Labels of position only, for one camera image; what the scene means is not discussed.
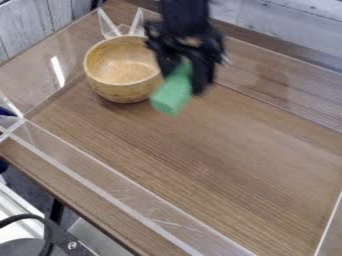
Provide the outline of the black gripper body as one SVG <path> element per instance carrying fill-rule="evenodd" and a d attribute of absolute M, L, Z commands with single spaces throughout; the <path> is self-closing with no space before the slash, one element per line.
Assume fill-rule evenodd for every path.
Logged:
<path fill-rule="evenodd" d="M 158 51 L 169 51 L 180 57 L 189 56 L 191 52 L 212 58 L 216 63 L 228 62 L 224 48 L 223 34 L 208 26 L 203 31 L 192 35 L 179 35 L 165 28 L 165 24 L 157 20 L 144 23 L 145 45 L 152 50 L 154 57 Z"/>

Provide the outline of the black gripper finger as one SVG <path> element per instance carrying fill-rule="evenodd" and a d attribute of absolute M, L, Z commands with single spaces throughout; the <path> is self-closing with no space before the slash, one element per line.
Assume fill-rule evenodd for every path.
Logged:
<path fill-rule="evenodd" d="M 192 94 L 200 95 L 207 86 L 213 83 L 215 66 L 216 62 L 212 58 L 205 58 L 201 54 L 193 54 L 191 56 L 192 64 Z"/>
<path fill-rule="evenodd" d="M 156 53 L 156 61 L 158 64 L 161 75 L 164 77 L 166 77 L 173 71 L 173 69 L 177 67 L 177 65 L 180 64 L 180 60 L 180 56 L 173 52 L 158 51 Z"/>

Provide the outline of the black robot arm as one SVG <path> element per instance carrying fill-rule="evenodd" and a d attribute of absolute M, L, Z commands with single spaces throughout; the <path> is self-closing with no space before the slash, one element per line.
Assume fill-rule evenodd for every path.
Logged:
<path fill-rule="evenodd" d="M 192 94 L 213 83 L 215 67 L 224 62 L 224 37 L 209 18 L 209 0 L 160 0 L 160 19 L 144 22 L 145 45 L 154 54 L 162 76 L 183 59 L 192 66 Z"/>

